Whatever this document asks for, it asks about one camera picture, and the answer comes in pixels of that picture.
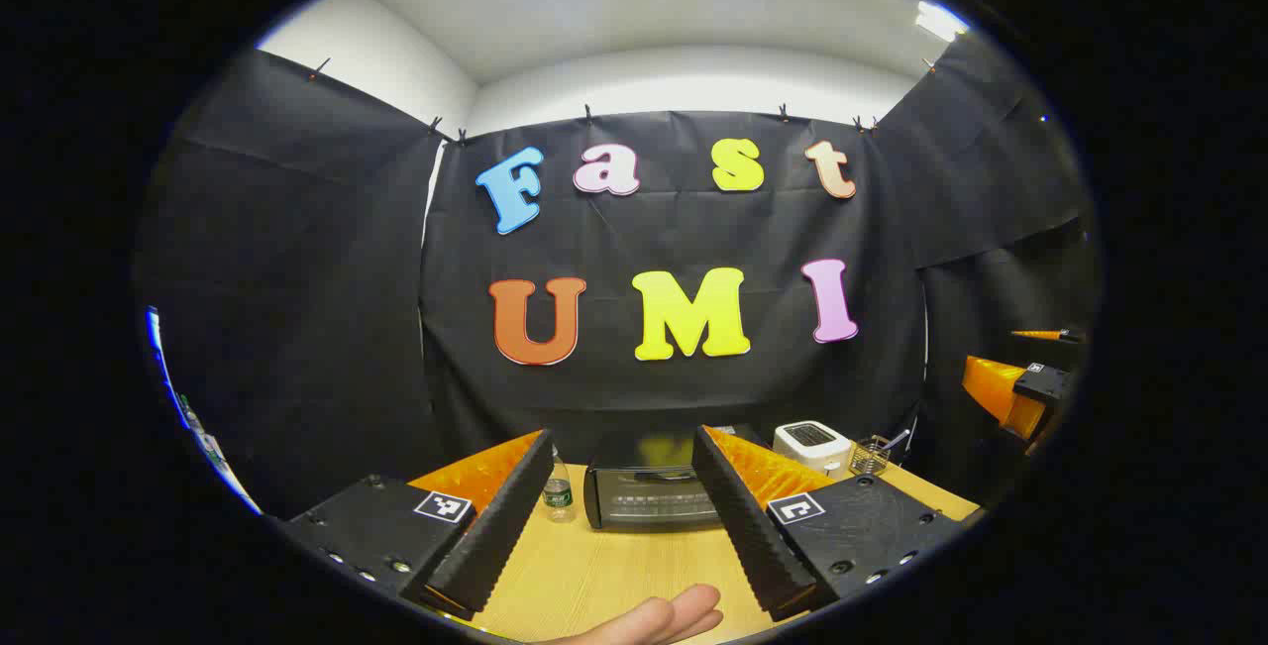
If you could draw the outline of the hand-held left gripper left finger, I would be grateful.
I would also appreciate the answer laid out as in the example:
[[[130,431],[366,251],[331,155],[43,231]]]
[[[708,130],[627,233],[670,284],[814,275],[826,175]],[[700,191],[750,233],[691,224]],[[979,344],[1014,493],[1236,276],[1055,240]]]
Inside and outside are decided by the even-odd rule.
[[[552,432],[534,430],[413,480],[363,478],[284,520],[281,532],[388,598],[473,616],[553,468]]]

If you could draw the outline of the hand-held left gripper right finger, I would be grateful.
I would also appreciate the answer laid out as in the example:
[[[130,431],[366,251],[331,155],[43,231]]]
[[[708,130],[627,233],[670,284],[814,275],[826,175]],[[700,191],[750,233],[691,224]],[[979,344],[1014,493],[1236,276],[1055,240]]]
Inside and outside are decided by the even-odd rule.
[[[970,525],[880,476],[834,480],[709,425],[692,468],[773,621],[881,591]]]

